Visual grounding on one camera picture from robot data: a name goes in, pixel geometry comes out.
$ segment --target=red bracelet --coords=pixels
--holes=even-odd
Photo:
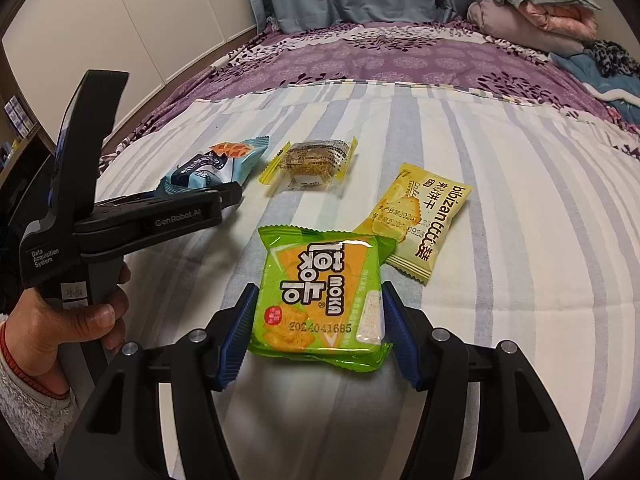
[[[57,399],[57,400],[66,399],[66,397],[68,396],[68,392],[64,395],[58,395],[53,392],[50,392],[44,386],[42,386],[42,384],[40,384],[38,381],[34,380],[33,378],[29,377],[26,373],[24,373],[20,369],[20,367],[15,363],[14,358],[11,356],[11,352],[9,352],[9,349],[6,347],[6,341],[4,340],[5,327],[6,327],[6,322],[0,325],[0,351],[2,351],[4,360],[9,365],[9,368],[11,368],[11,371],[14,374],[16,374],[23,383],[28,384],[31,388],[36,390],[38,393],[41,393],[47,397],[51,397],[52,399]]]

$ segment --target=striped bedsheet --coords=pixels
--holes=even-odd
[[[100,177],[97,200],[155,188],[185,155],[223,140],[359,140],[343,186],[269,197],[252,178],[225,223],[128,257],[129,338],[177,340],[260,283],[266,252],[256,227],[352,230],[402,162],[474,186],[426,286],[389,266],[408,306],[466,342],[516,341],[564,419],[587,476],[640,407],[640,162],[628,133],[586,112],[451,88],[324,82],[196,101],[125,150]],[[170,473],[181,478],[162,390]],[[471,466],[478,388],[457,475]],[[393,358],[356,374],[247,354],[238,380],[214,395],[243,479],[395,480],[424,393]]]

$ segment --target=bibizan biscuit package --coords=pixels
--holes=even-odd
[[[405,163],[356,232],[396,240],[396,250],[386,262],[427,282],[451,220],[472,189]]]
[[[380,263],[396,246],[377,235],[258,228],[267,248],[249,349],[367,372],[389,352]]]

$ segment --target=purple floral bedspread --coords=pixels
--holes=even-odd
[[[324,43],[305,43],[309,41]],[[635,127],[623,123],[579,81],[539,53],[482,36],[462,21],[446,25],[345,23],[288,36],[266,32],[231,57],[225,66],[208,67],[178,87],[114,153],[101,158],[100,170],[132,142],[162,128],[195,99],[220,100],[337,78],[479,88],[552,104],[569,114],[571,109],[588,111],[637,134]]]

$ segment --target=white wardrobe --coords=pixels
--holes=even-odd
[[[182,70],[254,26],[249,0],[27,0],[2,43],[55,141],[87,69],[130,73],[117,129]]]

